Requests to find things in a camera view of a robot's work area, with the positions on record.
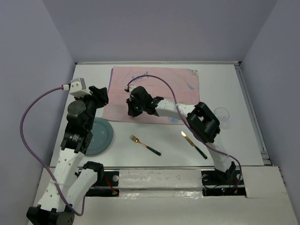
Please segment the teal ceramic plate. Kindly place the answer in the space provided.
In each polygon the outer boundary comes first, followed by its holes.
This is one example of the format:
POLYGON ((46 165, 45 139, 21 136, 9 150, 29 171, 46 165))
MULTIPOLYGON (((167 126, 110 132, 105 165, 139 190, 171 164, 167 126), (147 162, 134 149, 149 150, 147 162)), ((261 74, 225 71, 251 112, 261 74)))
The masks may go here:
POLYGON ((113 140, 113 127, 103 119, 96 117, 91 130, 93 137, 86 151, 86 156, 95 156, 104 152, 113 140))

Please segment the pink cloth placemat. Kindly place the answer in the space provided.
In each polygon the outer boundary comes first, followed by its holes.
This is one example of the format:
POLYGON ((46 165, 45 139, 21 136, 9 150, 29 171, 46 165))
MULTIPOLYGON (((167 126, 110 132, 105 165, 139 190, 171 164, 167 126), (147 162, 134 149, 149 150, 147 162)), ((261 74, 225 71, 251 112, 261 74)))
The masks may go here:
POLYGON ((126 99, 129 94, 124 91, 127 84, 142 86, 152 97, 163 97, 174 101, 170 85, 177 103, 195 105, 200 101, 198 71, 188 68, 166 67, 113 67, 108 88, 109 103, 104 107, 102 118, 110 121, 182 125, 183 122, 170 117, 157 117, 142 113, 133 118, 128 115, 126 99))

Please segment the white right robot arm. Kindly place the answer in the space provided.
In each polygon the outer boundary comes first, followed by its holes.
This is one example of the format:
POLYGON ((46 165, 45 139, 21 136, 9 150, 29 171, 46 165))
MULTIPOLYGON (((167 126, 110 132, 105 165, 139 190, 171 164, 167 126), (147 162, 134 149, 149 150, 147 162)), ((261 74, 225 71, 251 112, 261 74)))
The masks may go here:
POLYGON ((137 117, 145 112, 148 115, 181 120, 195 138, 207 147, 214 163, 217 181, 226 184, 233 178, 236 165, 222 143, 220 121, 205 103, 174 103, 163 97, 152 97, 142 86, 129 85, 125 91, 129 93, 126 100, 129 116, 137 117))

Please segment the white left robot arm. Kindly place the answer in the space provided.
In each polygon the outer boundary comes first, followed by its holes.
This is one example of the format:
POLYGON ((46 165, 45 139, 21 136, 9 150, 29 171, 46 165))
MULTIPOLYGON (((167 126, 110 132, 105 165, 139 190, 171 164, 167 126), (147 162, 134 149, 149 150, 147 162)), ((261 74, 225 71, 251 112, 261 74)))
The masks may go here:
POLYGON ((88 90, 80 88, 69 93, 75 99, 67 107, 67 125, 54 171, 29 150, 51 177, 37 205, 28 208, 26 217, 34 225, 73 224, 75 216, 83 215, 77 208, 79 204, 85 204, 88 190, 93 185, 101 184, 104 179, 101 163, 89 161, 80 173, 76 170, 92 140, 96 111, 109 102, 107 88, 90 86, 88 90))

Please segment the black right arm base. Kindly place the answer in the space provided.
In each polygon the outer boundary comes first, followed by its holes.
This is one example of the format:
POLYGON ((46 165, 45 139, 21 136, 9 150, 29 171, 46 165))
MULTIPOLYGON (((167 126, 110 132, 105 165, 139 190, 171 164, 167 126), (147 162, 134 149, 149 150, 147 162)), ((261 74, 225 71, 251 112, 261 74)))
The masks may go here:
POLYGON ((244 196, 246 197, 246 188, 243 176, 236 170, 233 177, 229 180, 221 180, 217 177, 214 170, 201 171, 202 176, 202 195, 209 196, 244 196))

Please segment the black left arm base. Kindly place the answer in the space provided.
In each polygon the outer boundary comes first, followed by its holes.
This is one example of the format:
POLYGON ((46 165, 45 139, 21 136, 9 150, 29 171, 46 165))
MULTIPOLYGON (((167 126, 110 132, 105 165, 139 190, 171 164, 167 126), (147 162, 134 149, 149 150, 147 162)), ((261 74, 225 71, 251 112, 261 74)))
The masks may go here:
POLYGON ((118 197, 119 196, 119 171, 104 170, 103 179, 89 188, 86 193, 87 197, 118 197))

